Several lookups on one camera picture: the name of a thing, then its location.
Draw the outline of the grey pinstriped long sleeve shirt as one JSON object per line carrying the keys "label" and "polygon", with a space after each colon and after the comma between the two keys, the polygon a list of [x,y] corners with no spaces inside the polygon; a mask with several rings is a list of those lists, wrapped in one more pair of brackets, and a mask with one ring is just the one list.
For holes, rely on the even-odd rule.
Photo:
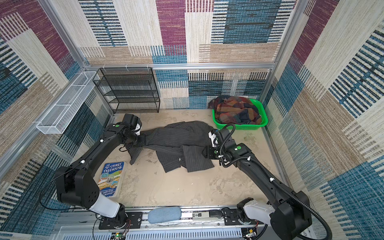
{"label": "grey pinstriped long sleeve shirt", "polygon": [[180,167],[187,172],[205,171],[214,167],[211,159],[204,157],[203,150],[212,146],[209,132],[213,127],[200,121],[178,122],[165,127],[140,133],[138,142],[128,145],[133,165],[143,149],[154,150],[164,171]]}

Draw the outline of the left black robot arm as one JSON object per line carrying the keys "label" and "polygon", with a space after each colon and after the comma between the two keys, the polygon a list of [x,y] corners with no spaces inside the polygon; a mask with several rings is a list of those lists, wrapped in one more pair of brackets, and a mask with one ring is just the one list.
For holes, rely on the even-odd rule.
{"label": "left black robot arm", "polygon": [[110,153],[120,145],[135,146],[145,139],[140,136],[142,122],[132,114],[125,114],[121,122],[108,125],[100,140],[68,167],[55,172],[58,201],[81,207],[114,221],[126,221],[123,205],[103,196],[94,176]]}

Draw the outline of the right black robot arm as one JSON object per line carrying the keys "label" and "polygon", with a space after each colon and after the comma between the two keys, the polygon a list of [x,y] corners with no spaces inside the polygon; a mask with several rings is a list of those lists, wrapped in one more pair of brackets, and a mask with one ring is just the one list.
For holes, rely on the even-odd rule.
{"label": "right black robot arm", "polygon": [[237,144],[227,129],[213,129],[208,133],[210,145],[202,154],[209,159],[220,160],[224,167],[235,166],[244,172],[265,194],[273,210],[265,214],[256,202],[249,201],[241,209],[248,219],[261,221],[273,228],[282,240],[292,240],[312,224],[310,211],[306,208],[308,196],[293,189],[277,179],[256,158],[245,144]]}

